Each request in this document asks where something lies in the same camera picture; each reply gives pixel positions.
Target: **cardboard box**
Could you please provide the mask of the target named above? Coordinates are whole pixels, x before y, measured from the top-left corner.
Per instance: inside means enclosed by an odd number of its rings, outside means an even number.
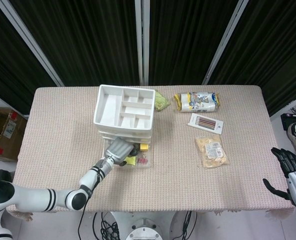
[[[15,111],[0,107],[0,160],[18,161],[27,120]]]

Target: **black curtain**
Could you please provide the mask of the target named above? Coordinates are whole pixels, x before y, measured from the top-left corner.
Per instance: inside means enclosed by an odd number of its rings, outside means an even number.
[[[150,0],[149,85],[201,84],[237,0]]]
[[[55,84],[0,10],[0,98],[29,114],[34,92]]]
[[[251,0],[208,84],[258,85],[270,115],[296,99],[296,1]]]
[[[65,86],[139,85],[132,0],[13,0]]]

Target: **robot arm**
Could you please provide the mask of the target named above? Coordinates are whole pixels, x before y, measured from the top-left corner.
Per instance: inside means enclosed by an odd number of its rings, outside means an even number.
[[[271,149],[271,151],[278,158],[281,169],[286,177],[288,184],[287,192],[276,190],[265,178],[263,182],[271,193],[286,200],[290,200],[291,203],[296,206],[296,155],[288,150],[280,150],[275,147]]]
[[[98,161],[79,181],[79,189],[32,189],[0,180],[0,219],[7,206],[15,205],[21,212],[48,212],[60,206],[70,210],[82,209],[91,198],[93,190],[112,170],[113,165],[124,165],[124,159],[133,150],[133,144],[120,138],[105,151]],[[0,226],[0,240],[12,239],[11,232]]]

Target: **robotic hand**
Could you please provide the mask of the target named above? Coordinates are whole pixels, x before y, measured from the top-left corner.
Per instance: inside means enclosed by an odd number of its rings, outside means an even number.
[[[113,165],[125,164],[125,158],[134,149],[133,144],[120,138],[105,151],[105,158],[97,162],[79,181],[78,190],[32,189],[0,180],[0,219],[7,206],[15,205],[21,212],[48,212],[56,206],[70,210],[82,209],[96,186],[112,170]],[[11,240],[11,232],[0,225],[0,240]]]
[[[276,190],[265,178],[263,179],[263,183],[271,193],[290,200],[296,206],[296,155],[288,150],[280,150],[275,147],[271,151],[280,162],[281,169],[287,179],[288,189],[287,192]]]

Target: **table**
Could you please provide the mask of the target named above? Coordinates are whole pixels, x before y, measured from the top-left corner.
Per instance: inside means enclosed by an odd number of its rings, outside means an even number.
[[[270,149],[277,147],[261,89],[252,85],[150,86],[169,99],[179,92],[216,92],[221,135],[230,165],[203,168],[195,137],[212,133],[187,126],[190,113],[174,100],[154,114],[148,169],[115,168],[96,188],[87,211],[223,211],[291,208],[272,195],[286,181]],[[98,87],[39,88],[25,130],[14,183],[29,188],[79,188],[79,179],[102,156],[93,124]],[[14,206],[8,211],[16,215]],[[67,211],[56,208],[55,211]]]

